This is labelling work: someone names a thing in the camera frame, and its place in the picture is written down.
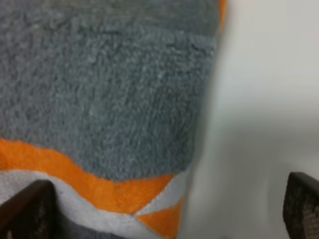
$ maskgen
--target orange stripe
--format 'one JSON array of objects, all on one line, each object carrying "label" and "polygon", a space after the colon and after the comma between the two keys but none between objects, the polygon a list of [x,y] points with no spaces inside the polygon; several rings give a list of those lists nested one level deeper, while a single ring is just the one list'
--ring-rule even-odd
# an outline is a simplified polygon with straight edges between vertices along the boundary
[{"label": "orange stripe", "polygon": [[182,205],[183,199],[170,208],[149,214],[137,215],[136,218],[160,236],[173,239],[178,232]]},{"label": "orange stripe", "polygon": [[84,172],[70,158],[52,149],[20,141],[0,139],[0,170],[24,169],[57,177],[96,208],[115,213],[133,213],[163,190],[173,175],[112,182]]},{"label": "orange stripe", "polygon": [[221,30],[223,28],[224,19],[226,15],[227,0],[218,0],[218,8],[219,8],[219,30]]}]

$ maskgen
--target terry cloth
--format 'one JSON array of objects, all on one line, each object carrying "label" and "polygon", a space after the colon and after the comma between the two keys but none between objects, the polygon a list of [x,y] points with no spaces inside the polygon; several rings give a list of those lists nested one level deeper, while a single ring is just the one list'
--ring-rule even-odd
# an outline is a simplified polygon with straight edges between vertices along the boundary
[{"label": "terry cloth", "polygon": [[59,238],[174,238],[224,9],[1,0],[0,203],[49,179]]}]

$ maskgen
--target white stripe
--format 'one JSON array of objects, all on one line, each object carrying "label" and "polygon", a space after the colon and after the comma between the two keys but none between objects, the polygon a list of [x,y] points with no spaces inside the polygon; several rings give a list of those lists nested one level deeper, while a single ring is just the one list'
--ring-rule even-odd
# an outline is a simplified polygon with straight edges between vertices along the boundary
[{"label": "white stripe", "polygon": [[184,196],[188,170],[177,174],[150,203],[137,212],[137,215],[148,214],[169,208]]},{"label": "white stripe", "polygon": [[0,204],[37,179],[48,179],[54,184],[62,214],[78,225],[125,238],[161,238],[133,216],[98,210],[64,181],[37,171],[0,171]]}]

